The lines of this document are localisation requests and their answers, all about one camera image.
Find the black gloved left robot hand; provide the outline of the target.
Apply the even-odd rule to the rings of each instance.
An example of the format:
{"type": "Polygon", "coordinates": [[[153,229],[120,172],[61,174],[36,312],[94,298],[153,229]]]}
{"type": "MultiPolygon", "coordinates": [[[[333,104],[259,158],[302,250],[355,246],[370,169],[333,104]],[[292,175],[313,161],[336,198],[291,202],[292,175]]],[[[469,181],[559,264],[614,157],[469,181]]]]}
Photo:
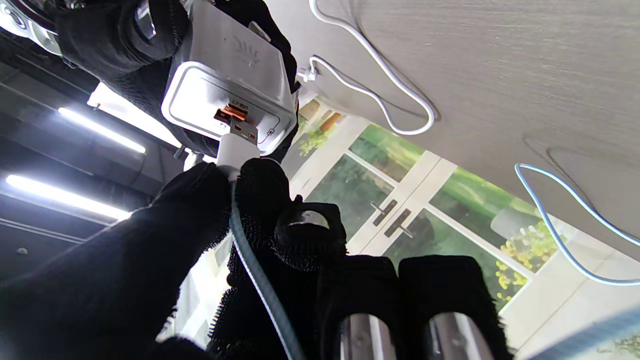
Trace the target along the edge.
{"type": "Polygon", "coordinates": [[[157,336],[202,253],[243,233],[309,360],[329,360],[339,326],[365,313],[384,322],[397,357],[422,359],[428,322],[462,313],[496,360],[511,360],[478,262],[466,255],[348,255],[334,203],[290,198],[281,166],[245,162],[235,192],[214,163],[178,174],[148,207],[1,286],[5,360],[285,360],[281,339],[237,250],[206,348],[157,336]]]}

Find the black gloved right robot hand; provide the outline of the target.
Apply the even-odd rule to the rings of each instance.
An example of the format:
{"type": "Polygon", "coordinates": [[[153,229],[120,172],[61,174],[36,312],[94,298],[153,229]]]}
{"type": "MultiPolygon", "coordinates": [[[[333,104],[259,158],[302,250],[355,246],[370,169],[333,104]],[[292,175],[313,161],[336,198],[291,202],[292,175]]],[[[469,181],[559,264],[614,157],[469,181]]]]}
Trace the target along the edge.
{"type": "Polygon", "coordinates": [[[261,155],[281,162],[298,131],[291,44],[263,0],[87,0],[59,9],[62,57],[160,123],[181,146],[217,157],[230,127],[214,114],[233,103],[258,127],[261,155]]]}

